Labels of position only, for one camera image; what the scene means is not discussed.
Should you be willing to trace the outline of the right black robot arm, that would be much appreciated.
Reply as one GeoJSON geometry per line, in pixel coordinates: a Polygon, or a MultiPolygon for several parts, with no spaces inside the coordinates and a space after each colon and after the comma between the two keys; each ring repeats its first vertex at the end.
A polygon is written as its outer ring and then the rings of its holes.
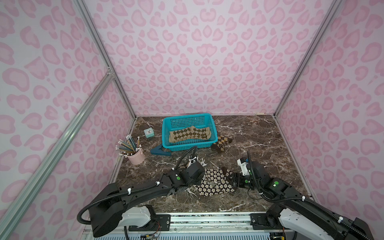
{"type": "Polygon", "coordinates": [[[241,173],[228,176],[234,188],[257,191],[272,205],[262,217],[252,217],[253,226],[289,229],[311,240],[372,240],[368,224],[339,215],[301,194],[288,182],[274,177],[250,156],[237,161],[241,173]]]}

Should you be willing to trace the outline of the dark brown argyle sock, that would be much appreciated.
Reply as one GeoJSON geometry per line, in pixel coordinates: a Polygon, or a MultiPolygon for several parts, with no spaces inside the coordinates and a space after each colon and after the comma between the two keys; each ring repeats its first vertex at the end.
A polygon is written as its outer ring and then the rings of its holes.
{"type": "Polygon", "coordinates": [[[231,138],[218,136],[218,141],[211,145],[211,149],[217,151],[218,153],[223,153],[225,151],[225,147],[227,147],[232,142],[233,139],[231,138]]]}

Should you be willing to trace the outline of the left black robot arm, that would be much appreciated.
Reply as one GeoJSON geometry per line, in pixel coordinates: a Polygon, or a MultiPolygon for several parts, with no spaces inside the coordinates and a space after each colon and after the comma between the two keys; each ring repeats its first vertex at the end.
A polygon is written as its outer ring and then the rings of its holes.
{"type": "Polygon", "coordinates": [[[142,184],[118,187],[108,184],[88,205],[77,214],[77,221],[92,227],[93,236],[99,238],[111,233],[117,227],[144,227],[153,225],[157,219],[152,207],[143,204],[159,197],[168,197],[186,191],[202,183],[205,169],[196,159],[197,147],[184,153],[189,163],[181,167],[185,157],[168,172],[142,184]]]}

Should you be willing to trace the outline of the daisy sock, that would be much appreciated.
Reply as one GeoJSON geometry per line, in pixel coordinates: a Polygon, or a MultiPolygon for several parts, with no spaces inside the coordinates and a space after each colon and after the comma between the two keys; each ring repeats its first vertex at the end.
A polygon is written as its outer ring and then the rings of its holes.
{"type": "Polygon", "coordinates": [[[205,175],[200,186],[197,186],[200,196],[210,197],[233,193],[235,189],[224,179],[220,169],[205,169],[205,175]]]}
{"type": "Polygon", "coordinates": [[[227,181],[232,181],[234,172],[228,170],[226,167],[222,167],[221,169],[222,175],[224,176],[224,179],[227,181]]]}

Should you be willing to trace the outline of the tan argyle sock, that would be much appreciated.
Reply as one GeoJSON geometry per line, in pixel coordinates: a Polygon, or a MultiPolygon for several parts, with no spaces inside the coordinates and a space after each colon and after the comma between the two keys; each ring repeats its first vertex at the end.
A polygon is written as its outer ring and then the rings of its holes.
{"type": "Polygon", "coordinates": [[[209,127],[198,129],[195,126],[191,126],[185,129],[171,131],[169,142],[177,143],[186,140],[209,140],[211,136],[212,132],[209,127]]]}

